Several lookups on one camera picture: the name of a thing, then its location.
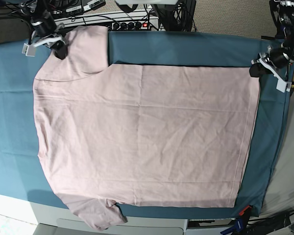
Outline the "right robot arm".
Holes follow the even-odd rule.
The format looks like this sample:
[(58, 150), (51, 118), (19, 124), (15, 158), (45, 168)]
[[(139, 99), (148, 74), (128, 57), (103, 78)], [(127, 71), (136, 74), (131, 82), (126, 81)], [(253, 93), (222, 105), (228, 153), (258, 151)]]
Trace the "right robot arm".
[(68, 55), (68, 41), (62, 32), (64, 24), (56, 24), (45, 0), (29, 0), (20, 3), (20, 11), (26, 16), (24, 21), (31, 30), (30, 38), (23, 45), (22, 54), (34, 57), (36, 48), (46, 46), (51, 49), (58, 59)]

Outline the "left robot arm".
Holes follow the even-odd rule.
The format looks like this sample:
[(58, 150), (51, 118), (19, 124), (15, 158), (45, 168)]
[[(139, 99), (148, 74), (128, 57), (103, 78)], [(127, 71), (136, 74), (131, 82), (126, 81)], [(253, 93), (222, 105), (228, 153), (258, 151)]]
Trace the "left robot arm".
[(251, 77), (274, 74), (294, 62), (294, 0), (270, 0), (269, 7), (277, 29), (275, 39), (284, 41), (279, 47), (268, 47), (252, 60)]

